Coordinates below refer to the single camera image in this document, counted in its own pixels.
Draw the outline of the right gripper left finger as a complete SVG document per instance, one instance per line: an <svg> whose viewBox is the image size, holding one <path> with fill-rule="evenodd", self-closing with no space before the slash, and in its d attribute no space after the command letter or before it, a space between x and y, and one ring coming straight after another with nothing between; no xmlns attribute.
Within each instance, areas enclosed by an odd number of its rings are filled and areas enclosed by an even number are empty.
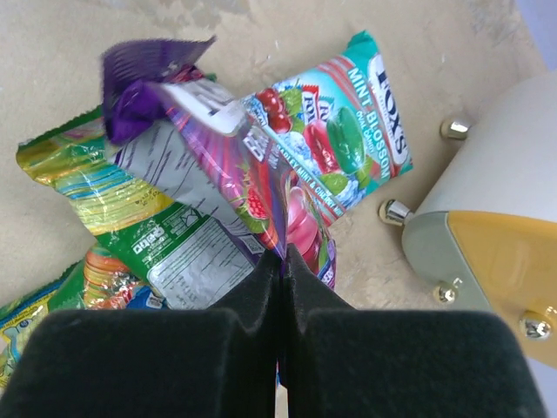
<svg viewBox="0 0 557 418"><path fill-rule="evenodd" d="M281 261L202 310L60 310L30 336L4 417L271 417Z"/></svg>

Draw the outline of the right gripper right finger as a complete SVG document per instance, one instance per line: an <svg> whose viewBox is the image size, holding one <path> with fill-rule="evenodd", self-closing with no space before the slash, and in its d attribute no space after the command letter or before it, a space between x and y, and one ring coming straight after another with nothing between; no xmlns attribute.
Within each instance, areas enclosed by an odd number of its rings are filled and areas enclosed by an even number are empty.
<svg viewBox="0 0 557 418"><path fill-rule="evenodd" d="M358 310L294 246L280 362L292 417L543 417L509 327L475 311Z"/></svg>

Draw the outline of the green yellow candy packet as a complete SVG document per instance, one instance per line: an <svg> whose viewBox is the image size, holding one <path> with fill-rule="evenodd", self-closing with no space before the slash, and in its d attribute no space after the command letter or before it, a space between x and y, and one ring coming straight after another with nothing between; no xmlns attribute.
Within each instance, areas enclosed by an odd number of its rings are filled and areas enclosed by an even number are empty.
<svg viewBox="0 0 557 418"><path fill-rule="evenodd" d="M1 307L1 391L7 387L30 334L49 313L48 302L67 279L83 278L83 267L83 260L70 265L58 279Z"/></svg>

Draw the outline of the teal mint candy packet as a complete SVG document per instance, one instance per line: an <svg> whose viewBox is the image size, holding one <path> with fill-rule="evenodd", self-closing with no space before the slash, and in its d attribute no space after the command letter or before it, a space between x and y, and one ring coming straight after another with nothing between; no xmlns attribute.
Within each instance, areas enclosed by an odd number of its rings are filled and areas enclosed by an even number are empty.
<svg viewBox="0 0 557 418"><path fill-rule="evenodd" d="M366 31L242 103L278 141L327 225L413 167L378 44Z"/></svg>

